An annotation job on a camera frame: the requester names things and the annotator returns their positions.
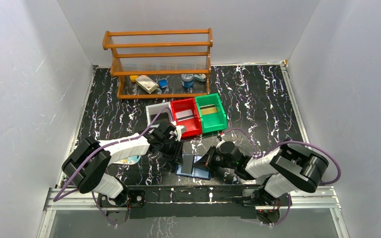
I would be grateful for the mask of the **green plastic bin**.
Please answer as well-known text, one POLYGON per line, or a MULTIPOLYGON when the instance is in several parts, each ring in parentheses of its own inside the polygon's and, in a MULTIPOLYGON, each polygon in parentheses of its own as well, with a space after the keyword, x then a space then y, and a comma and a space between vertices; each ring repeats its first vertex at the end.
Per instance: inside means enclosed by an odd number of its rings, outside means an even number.
POLYGON ((227 128, 227 116, 218 93, 194 98, 201 120, 202 133, 222 131, 227 128))

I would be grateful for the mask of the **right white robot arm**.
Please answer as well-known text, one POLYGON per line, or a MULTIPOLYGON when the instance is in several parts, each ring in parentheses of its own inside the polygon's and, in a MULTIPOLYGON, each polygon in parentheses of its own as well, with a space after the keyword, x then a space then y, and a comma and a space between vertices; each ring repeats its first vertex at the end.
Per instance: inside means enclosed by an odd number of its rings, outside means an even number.
POLYGON ((265 155, 249 156, 242 153, 234 142, 220 140, 193 166, 209 171, 233 169, 243 180, 265 177, 258 189, 245 191, 231 199, 243 206, 256 206, 273 205, 282 195, 292 191, 315 192, 329 161, 300 141, 285 141, 265 155))

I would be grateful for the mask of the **blue toothbrush blister pack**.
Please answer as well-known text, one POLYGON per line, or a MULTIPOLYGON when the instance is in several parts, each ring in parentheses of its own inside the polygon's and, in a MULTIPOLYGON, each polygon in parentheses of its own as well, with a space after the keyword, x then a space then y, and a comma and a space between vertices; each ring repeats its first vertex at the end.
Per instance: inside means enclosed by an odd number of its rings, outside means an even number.
POLYGON ((118 160, 114 162, 114 164, 119 164, 119 165, 134 165, 140 161, 140 156, 135 156, 135 157, 129 157, 125 159, 118 160))

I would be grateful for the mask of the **red plastic bin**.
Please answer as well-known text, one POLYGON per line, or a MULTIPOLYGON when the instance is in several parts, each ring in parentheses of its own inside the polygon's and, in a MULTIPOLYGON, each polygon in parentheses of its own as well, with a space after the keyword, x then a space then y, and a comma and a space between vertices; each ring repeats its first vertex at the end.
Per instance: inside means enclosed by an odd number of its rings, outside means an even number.
POLYGON ((202 134, 201 119, 194 98, 174 100, 170 102, 170 105, 177 125, 186 128, 182 138, 191 138, 202 134))

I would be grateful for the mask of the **wooden shelf rack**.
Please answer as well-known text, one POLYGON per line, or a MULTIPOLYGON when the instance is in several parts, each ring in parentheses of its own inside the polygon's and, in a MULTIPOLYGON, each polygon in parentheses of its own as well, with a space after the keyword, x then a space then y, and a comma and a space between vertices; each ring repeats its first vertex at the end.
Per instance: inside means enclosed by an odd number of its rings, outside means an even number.
POLYGON ((106 31, 102 47, 112 53, 110 74, 119 79, 118 99, 185 98, 200 93, 125 94, 127 77, 132 75, 204 74, 210 77, 213 33, 211 28, 188 30, 106 31))

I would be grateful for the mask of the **navy blue card holder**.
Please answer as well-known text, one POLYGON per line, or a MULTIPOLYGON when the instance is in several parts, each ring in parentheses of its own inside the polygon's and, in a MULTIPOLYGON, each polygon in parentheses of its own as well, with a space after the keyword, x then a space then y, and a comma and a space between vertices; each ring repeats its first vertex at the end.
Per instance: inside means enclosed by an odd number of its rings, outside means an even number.
MULTIPOLYGON (((199 160, 202 156, 194 155, 193 162, 196 162, 199 160)), ((198 169, 194 168, 192 170, 191 174, 184 174, 181 172, 182 165, 177 165, 175 175, 177 176, 185 176, 189 178, 197 178, 197 179, 203 179, 203 180, 210 180, 211 179, 211 172, 204 170, 204 169, 198 169)))

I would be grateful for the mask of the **white plastic bin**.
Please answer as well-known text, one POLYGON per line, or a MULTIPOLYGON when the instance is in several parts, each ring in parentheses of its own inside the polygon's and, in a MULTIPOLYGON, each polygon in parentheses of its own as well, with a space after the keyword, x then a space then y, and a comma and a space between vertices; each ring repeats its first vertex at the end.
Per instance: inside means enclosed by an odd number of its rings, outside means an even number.
MULTIPOLYGON (((151 122, 154 120, 155 116, 160 112, 167 112, 170 114, 171 117, 171 123, 174 124, 174 119, 171 111, 171 103, 170 102, 164 102, 154 105, 146 106, 146 116, 147 116, 147 124, 150 125, 151 122)), ((151 127, 157 127, 162 121, 159 121, 158 123, 153 123, 151 127)))

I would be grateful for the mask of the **grey card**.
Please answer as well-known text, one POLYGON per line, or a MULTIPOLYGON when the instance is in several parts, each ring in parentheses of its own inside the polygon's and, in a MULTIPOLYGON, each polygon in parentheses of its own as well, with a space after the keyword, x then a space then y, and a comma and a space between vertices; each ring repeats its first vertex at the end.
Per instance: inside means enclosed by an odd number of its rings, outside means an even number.
POLYGON ((193 160, 194 160, 194 155, 188 155, 184 154, 183 155, 183 164, 181 168, 181 172, 184 174, 191 174, 193 170, 193 160))

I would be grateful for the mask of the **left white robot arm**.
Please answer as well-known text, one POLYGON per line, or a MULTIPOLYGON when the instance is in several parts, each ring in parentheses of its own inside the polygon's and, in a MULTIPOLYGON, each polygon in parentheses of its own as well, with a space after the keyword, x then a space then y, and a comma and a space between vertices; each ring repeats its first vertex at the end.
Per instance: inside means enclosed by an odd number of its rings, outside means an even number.
POLYGON ((183 125, 162 121, 144 131, 128 137, 109 141, 84 139, 62 164, 62 171, 68 177, 67 185, 73 184, 84 194, 96 192, 105 196, 115 206, 129 202, 129 189, 115 176, 106 173, 109 165, 127 164, 132 157, 148 153, 161 153, 173 161, 181 161, 183 125))

